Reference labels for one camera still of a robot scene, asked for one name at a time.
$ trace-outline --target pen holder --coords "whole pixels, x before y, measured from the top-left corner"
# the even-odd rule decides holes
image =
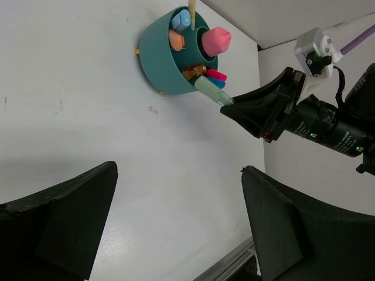
[[[186,65],[184,64],[184,60],[188,61],[188,63],[192,63],[186,66],[203,63],[207,67],[217,70],[218,65],[217,57],[209,58],[212,59],[212,61],[206,60],[198,48],[197,36],[200,36],[199,30],[202,30],[200,32],[209,30],[208,25],[198,13],[196,13],[195,16],[196,30],[191,31],[191,28],[186,28],[186,30],[182,32],[182,35],[184,35],[184,37],[186,36],[186,49],[180,52],[186,51],[184,52],[185,57],[176,57],[176,53],[178,52],[171,50],[168,37],[171,20],[183,9],[187,9],[187,7],[181,6],[176,8],[154,21],[145,29],[139,40],[139,59],[147,79],[158,91],[162,91],[167,95],[181,95],[197,91],[197,89],[181,75],[180,70],[184,68],[183,65]],[[187,37],[192,33],[195,35],[190,42],[190,39],[187,39]],[[188,46],[190,46],[190,44],[192,44],[193,47],[196,45],[197,48],[195,48],[195,50],[199,52],[199,59],[197,59],[198,54],[196,52],[192,51],[193,54],[189,54]]]

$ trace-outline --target white surface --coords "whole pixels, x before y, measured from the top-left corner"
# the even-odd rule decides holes
[[[240,171],[264,169],[262,141],[198,92],[157,94],[134,54],[141,32],[185,3],[0,4],[0,203],[115,160],[91,281],[192,280],[251,235]],[[198,11],[233,35],[219,58],[226,91],[257,88],[256,44]]]
[[[342,48],[375,22],[375,15],[347,25],[324,30],[335,46]],[[260,79],[264,85],[290,66],[301,69],[294,56],[295,41],[259,52]],[[371,63],[375,62],[375,35],[365,40],[341,59],[337,66],[346,76],[344,96],[352,89]],[[320,86],[319,99],[336,105],[338,74]],[[355,168],[362,156],[350,158],[289,132],[271,144],[264,145],[266,172],[294,189],[319,200],[360,213],[375,215],[375,177],[358,174]]]
[[[374,0],[202,0],[261,47],[375,12]]]

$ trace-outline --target red marker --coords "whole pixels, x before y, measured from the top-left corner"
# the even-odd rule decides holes
[[[207,77],[211,77],[211,78],[215,78],[215,79],[219,79],[221,81],[226,81],[227,80],[227,76],[213,68],[210,68],[207,70],[207,73],[206,73],[206,76]]]

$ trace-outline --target pink cap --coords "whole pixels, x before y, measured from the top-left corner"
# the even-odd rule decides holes
[[[204,32],[202,35],[203,49],[210,57],[224,53],[229,48],[229,42],[232,39],[230,32],[217,27]]]
[[[219,79],[221,81],[226,81],[227,80],[227,76],[219,71],[217,71],[216,69],[213,69],[213,68],[210,68],[207,70],[207,73],[206,73],[206,76],[207,77],[211,77],[211,78],[215,78],[215,79]]]

